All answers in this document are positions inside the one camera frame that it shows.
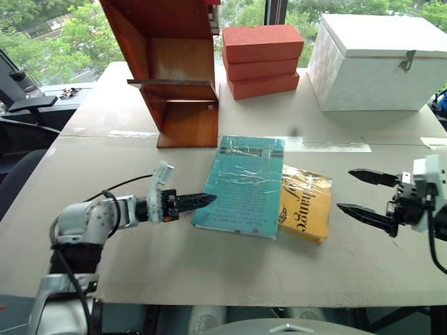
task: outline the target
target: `white storage box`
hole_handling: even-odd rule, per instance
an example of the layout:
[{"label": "white storage box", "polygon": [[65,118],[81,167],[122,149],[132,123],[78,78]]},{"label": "white storage box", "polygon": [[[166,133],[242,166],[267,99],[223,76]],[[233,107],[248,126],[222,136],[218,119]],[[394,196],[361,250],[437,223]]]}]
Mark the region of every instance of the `white storage box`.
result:
[{"label": "white storage box", "polygon": [[447,80],[447,34],[421,17],[326,14],[308,73],[324,111],[419,110]]}]

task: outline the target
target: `blue book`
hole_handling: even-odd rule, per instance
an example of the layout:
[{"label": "blue book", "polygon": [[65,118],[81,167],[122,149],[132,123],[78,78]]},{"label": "blue book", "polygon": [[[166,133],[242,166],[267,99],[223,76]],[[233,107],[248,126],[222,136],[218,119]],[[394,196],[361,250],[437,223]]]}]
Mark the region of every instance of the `blue book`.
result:
[{"label": "blue book", "polygon": [[217,199],[199,209],[192,223],[275,239],[283,157],[284,140],[223,136],[204,190]]}]

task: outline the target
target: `orange foam block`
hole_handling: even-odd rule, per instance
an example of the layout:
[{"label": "orange foam block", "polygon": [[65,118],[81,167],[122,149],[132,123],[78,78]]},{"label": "orange foam block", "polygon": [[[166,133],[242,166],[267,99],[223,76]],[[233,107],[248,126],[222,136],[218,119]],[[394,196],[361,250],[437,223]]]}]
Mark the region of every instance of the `orange foam block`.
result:
[{"label": "orange foam block", "polygon": [[228,63],[226,48],[222,49],[223,64],[229,80],[245,80],[272,75],[288,75],[296,71],[298,58],[280,61],[252,61],[250,63]]},{"label": "orange foam block", "polygon": [[225,27],[222,36],[228,63],[295,59],[305,44],[298,30],[289,24]]},{"label": "orange foam block", "polygon": [[300,76],[295,72],[291,75],[276,75],[258,79],[240,80],[237,82],[228,80],[228,86],[235,100],[265,96],[267,94],[283,91],[293,91],[298,86]]}]

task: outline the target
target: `tabletop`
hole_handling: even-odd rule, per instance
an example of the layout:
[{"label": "tabletop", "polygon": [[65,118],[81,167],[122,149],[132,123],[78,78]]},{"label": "tabletop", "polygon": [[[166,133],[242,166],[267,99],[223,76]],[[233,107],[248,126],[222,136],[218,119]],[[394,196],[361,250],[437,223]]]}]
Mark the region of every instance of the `tabletop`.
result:
[{"label": "tabletop", "polygon": [[[396,239],[344,214],[336,202],[384,213],[394,190],[362,183],[352,168],[411,171],[446,137],[419,112],[321,112],[305,70],[297,91],[234,101],[222,68],[219,135],[289,136],[284,163],[333,178],[330,233],[321,245],[279,231],[277,240],[194,228],[193,214],[141,223],[107,242],[97,296],[106,302],[247,306],[415,306],[447,303],[447,278],[426,234]],[[175,166],[166,188],[202,191],[216,149],[156,148],[157,129],[125,63],[112,63],[67,123],[0,223],[0,294],[33,297],[48,268],[48,229],[68,204],[120,181]],[[116,190],[144,195],[148,181]],[[446,264],[447,244],[437,243]]]}]

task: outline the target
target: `book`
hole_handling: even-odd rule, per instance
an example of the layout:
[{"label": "book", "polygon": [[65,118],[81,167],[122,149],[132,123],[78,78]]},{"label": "book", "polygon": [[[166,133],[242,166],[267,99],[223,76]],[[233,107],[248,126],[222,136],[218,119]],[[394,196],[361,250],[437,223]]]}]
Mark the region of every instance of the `book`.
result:
[{"label": "book", "polygon": [[284,140],[223,136],[204,190],[217,199],[193,225],[276,238],[283,157]]},{"label": "book", "polygon": [[332,179],[283,166],[279,228],[321,243],[329,235]]}]

